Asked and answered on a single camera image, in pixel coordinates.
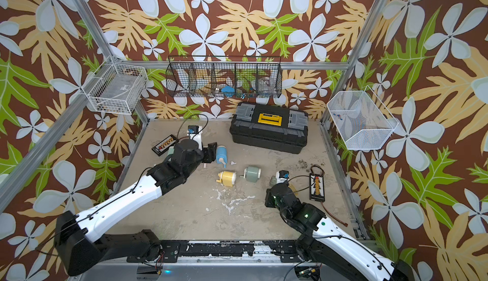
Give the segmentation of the blue pencil sharpener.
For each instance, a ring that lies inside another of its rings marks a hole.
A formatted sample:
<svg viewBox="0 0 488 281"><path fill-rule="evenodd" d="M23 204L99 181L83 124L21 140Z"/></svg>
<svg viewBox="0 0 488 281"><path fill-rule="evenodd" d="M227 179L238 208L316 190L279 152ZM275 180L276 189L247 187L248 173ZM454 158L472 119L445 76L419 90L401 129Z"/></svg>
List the blue pencil sharpener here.
<svg viewBox="0 0 488 281"><path fill-rule="evenodd" d="M225 146L218 146L216 151L216 162L227 167L227 149Z"/></svg>

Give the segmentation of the clear grey tray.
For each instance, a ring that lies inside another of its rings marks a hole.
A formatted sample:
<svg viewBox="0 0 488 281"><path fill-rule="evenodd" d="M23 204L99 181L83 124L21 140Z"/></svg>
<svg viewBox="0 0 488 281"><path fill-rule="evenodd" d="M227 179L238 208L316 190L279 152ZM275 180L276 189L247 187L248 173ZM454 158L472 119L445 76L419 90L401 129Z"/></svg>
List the clear grey tray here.
<svg viewBox="0 0 488 281"><path fill-rule="evenodd" d="M277 178L275 176L272 176L269 181L269 185L274 186L275 184L277 184Z"/></svg>

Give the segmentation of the yellow pencil sharpener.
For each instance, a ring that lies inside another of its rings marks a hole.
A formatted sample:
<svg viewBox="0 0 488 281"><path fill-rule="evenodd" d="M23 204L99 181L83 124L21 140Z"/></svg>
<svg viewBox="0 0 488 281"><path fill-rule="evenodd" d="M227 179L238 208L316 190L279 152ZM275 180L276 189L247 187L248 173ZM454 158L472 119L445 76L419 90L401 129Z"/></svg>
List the yellow pencil sharpener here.
<svg viewBox="0 0 488 281"><path fill-rule="evenodd" d="M223 186L232 188L236 183L236 173L230 171L222 171L218 173L218 179L216 180L216 182L222 184Z"/></svg>

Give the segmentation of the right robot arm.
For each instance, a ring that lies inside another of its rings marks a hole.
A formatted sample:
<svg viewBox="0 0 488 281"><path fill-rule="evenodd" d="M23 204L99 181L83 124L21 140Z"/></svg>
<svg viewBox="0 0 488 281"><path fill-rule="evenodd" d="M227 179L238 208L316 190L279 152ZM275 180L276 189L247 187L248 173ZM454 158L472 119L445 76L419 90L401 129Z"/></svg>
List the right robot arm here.
<svg viewBox="0 0 488 281"><path fill-rule="evenodd" d="M310 203L302 203L287 183L266 190L265 206L276 208L282 220L301 236L297 253L305 262L331 267L348 280L414 280L405 261L394 262L366 247Z"/></svg>

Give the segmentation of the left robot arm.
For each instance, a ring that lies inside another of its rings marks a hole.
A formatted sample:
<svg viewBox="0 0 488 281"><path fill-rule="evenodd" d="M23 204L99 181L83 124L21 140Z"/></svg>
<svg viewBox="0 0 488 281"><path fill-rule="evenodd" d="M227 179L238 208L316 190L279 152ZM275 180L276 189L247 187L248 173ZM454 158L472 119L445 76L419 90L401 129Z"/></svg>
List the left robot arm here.
<svg viewBox="0 0 488 281"><path fill-rule="evenodd" d="M85 211L67 211L56 221L54 247L68 276L87 272L100 262L117 258L153 261L161 256L160 239L151 230L124 235L109 235L115 224L184 184L201 165L216 160L217 143L200 147L184 139L164 161L143 171L135 184L109 200Z"/></svg>

